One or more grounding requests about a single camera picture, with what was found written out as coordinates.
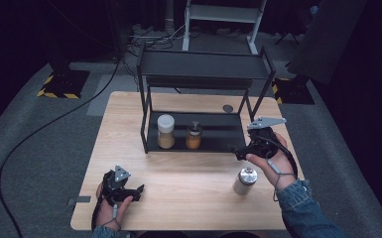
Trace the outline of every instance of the right hand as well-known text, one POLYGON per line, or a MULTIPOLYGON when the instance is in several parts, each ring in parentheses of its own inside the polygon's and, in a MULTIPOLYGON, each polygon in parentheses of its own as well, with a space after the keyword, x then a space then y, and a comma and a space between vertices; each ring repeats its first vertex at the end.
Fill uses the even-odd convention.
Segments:
MULTIPOLYGON (((275 135, 277 136, 277 140, 287 148, 286 140, 276 132, 275 135)), ((293 176, 292 165, 281 150, 278 150, 277 154, 273 158, 269 159, 278 167, 278 169, 280 169, 281 175, 277 175, 277 173, 275 173, 275 171, 268 164, 267 160, 264 158, 260 158, 253 154, 247 154, 246 160, 261 168, 270 184, 273 185, 276 190, 282 190, 296 180, 295 176, 293 176)))

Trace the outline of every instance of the metal can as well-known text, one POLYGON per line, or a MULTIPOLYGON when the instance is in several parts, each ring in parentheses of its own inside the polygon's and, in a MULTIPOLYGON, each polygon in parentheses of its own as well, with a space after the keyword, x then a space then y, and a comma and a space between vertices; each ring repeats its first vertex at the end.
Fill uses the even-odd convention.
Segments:
POLYGON ((253 169, 243 168, 234 181, 233 190, 239 195, 246 195, 258 179, 258 174, 253 169))

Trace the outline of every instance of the left hand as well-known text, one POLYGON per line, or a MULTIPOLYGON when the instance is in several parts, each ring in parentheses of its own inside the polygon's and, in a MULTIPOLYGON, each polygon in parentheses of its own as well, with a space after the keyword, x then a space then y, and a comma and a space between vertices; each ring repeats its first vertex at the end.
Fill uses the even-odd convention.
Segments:
MULTIPOLYGON (((102 184, 98 186, 97 192, 95 194, 97 198, 100 195, 101 186, 102 184)), ((101 226, 107 223, 108 221, 111 221, 105 224, 104 226, 116 231, 120 230, 119 225, 122 224, 123 216, 125 215, 125 212, 128 209, 129 205, 131 204, 132 199, 133 199, 133 196, 128 196, 123 200, 123 202, 117 203, 117 207, 118 207, 117 216, 116 216, 117 223, 113 220, 113 207, 108 203, 106 199, 103 199, 100 205, 100 210, 98 211, 95 225, 101 226)))

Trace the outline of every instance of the white lid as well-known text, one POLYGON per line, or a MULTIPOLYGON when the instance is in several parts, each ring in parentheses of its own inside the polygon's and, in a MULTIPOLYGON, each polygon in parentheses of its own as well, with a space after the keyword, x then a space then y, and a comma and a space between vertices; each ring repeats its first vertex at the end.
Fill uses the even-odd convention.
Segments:
POLYGON ((175 118, 173 116, 164 114, 159 117, 157 120, 157 124, 159 126, 159 131, 163 133, 170 133, 173 131, 175 127, 175 118))

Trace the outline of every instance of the white metal stand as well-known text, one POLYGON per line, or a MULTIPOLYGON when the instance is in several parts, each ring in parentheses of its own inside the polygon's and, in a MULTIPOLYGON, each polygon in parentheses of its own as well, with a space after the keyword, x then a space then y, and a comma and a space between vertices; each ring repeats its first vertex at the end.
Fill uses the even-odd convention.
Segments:
POLYGON ((191 0, 188 0, 182 50, 188 51, 190 47, 191 20, 240 22, 254 24, 252 35, 247 36, 247 43, 249 45, 250 52, 254 55, 258 55, 259 53, 256 50, 255 39, 258 34, 259 25, 261 24, 266 3, 267 0, 263 0, 259 8, 234 8, 191 4, 191 0))

